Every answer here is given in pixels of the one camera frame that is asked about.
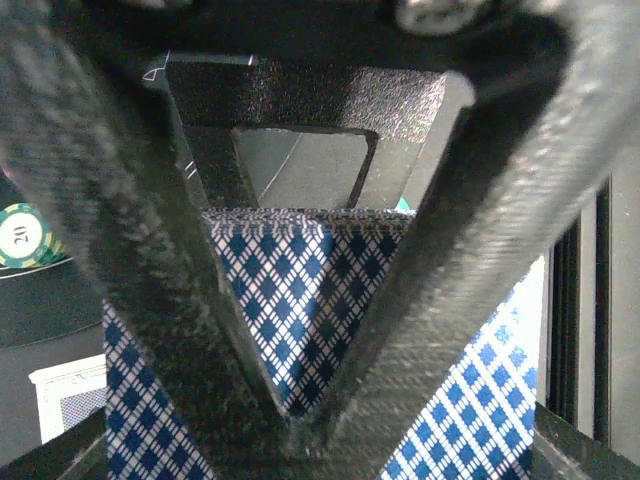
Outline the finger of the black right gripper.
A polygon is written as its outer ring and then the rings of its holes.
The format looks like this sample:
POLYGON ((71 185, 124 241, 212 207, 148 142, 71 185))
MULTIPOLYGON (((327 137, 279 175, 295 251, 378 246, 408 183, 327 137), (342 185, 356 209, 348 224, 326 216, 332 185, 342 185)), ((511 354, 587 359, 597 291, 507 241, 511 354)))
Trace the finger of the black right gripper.
POLYGON ((441 46, 475 100, 309 420, 299 479, 379 474, 637 128, 635 1, 522 1, 441 46))
POLYGON ((221 479, 310 479, 192 204, 159 52, 116 1, 1 5, 1 163, 141 346, 221 479))

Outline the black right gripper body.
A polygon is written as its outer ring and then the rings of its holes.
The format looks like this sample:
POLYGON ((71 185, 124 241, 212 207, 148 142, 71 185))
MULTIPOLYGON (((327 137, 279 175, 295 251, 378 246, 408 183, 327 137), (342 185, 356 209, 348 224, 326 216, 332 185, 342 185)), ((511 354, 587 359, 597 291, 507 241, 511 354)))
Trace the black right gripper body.
POLYGON ((402 26, 402 1, 57 1, 54 31, 87 57, 95 104, 114 129, 124 182, 96 190, 115 204, 174 191, 168 103, 142 71, 170 50, 256 54, 259 64, 196 64, 178 72, 179 103, 204 126, 288 127, 417 143, 426 135, 426 81, 452 71, 475 101, 457 121, 424 211, 476 215, 497 205, 509 158, 558 89, 570 38, 519 1, 458 1, 402 26))

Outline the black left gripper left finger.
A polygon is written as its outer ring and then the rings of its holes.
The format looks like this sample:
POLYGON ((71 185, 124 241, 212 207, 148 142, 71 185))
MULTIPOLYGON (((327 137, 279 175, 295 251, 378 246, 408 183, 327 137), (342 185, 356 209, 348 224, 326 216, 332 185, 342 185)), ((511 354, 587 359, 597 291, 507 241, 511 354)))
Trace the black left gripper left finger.
POLYGON ((1 467, 2 479, 106 479, 105 408, 1 467))

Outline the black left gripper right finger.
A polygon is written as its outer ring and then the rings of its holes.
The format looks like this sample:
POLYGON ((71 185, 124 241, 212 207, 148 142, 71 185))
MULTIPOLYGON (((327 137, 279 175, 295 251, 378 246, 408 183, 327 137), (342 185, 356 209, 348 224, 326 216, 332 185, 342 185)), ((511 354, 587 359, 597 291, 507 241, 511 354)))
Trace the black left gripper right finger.
POLYGON ((639 466, 536 403, 530 478, 639 480, 639 466))

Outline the green poker chip stack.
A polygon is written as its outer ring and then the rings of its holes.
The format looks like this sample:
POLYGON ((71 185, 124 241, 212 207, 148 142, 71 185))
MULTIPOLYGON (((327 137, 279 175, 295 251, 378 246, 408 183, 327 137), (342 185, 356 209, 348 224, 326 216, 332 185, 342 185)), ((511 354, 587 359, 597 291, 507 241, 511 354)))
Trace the green poker chip stack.
POLYGON ((404 198, 400 198, 395 207, 395 210, 398 212, 410 212, 411 207, 404 198))

